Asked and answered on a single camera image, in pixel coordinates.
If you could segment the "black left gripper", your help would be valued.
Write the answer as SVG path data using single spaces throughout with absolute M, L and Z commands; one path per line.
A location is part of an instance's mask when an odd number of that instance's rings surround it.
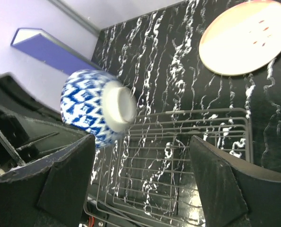
M 58 151 L 86 135 L 0 74 L 0 175 Z

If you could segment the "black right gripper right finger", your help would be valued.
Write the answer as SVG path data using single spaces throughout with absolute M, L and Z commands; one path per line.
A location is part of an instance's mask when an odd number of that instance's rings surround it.
M 189 154 L 208 227 L 281 227 L 281 173 L 197 136 Z

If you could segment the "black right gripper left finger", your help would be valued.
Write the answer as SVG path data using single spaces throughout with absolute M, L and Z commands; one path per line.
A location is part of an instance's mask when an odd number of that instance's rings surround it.
M 77 227 L 94 156 L 87 135 L 0 176 L 0 227 Z

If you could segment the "blue white patterned bowl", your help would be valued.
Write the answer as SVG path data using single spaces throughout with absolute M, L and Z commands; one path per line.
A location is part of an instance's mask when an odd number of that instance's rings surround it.
M 102 70 L 79 70 L 66 80 L 60 99 L 62 121 L 95 136 L 96 148 L 120 139 L 136 117 L 128 87 Z

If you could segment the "pink beige plate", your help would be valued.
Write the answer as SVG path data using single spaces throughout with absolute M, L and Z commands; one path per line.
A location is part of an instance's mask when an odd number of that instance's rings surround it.
M 281 53 L 281 3 L 252 0 L 220 14 L 205 30 L 199 56 L 224 76 L 253 72 Z

